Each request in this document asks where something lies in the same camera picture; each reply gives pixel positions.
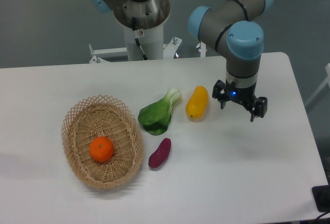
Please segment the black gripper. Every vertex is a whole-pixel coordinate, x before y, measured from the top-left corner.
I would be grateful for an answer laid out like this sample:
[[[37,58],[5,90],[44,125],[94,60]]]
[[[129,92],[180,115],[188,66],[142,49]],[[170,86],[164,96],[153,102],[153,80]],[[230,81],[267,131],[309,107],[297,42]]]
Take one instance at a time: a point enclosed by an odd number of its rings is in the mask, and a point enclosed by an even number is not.
[[[224,83],[217,80],[213,86],[212,97],[220,103],[221,109],[224,109],[228,101],[246,108],[252,108],[250,121],[253,122],[255,118],[263,118],[268,109],[268,99],[266,97],[255,97],[255,87],[256,82],[248,87],[239,88],[235,82],[229,83],[226,81]]]

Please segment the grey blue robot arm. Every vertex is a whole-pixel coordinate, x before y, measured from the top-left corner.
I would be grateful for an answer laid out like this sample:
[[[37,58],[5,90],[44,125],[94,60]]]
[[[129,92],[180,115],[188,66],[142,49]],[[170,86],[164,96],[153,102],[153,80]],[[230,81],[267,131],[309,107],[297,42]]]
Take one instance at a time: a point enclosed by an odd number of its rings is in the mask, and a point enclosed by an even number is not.
[[[91,0],[100,12],[112,11],[128,32],[130,60],[162,59],[163,24],[170,14],[169,0]],[[264,32],[254,19],[274,0],[226,0],[219,9],[199,6],[190,14],[189,33],[226,59],[226,80],[217,81],[212,97],[222,107],[228,101],[242,105],[252,118],[264,117],[268,100],[256,97],[255,87]]]

